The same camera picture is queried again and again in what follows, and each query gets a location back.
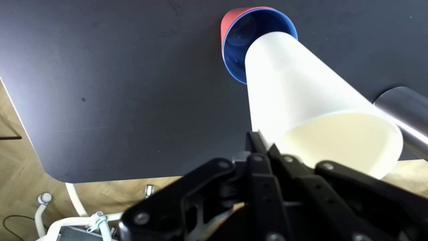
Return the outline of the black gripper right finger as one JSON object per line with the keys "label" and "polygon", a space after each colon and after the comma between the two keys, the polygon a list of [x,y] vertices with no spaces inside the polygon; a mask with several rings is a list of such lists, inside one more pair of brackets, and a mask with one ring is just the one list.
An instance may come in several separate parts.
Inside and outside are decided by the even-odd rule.
{"label": "black gripper right finger", "polygon": [[428,200],[334,161],[314,169],[271,146],[282,197],[316,241],[428,241]]}

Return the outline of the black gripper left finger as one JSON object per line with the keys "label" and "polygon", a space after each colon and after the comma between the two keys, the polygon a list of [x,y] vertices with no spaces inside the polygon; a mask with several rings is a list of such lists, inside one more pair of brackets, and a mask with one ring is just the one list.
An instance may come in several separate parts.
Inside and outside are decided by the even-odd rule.
{"label": "black gripper left finger", "polygon": [[120,241],[196,240],[213,223],[229,220],[244,204],[240,225],[255,241],[286,241],[288,223],[267,148],[259,133],[247,134],[243,161],[213,158],[146,200],[126,209],[118,221]]}

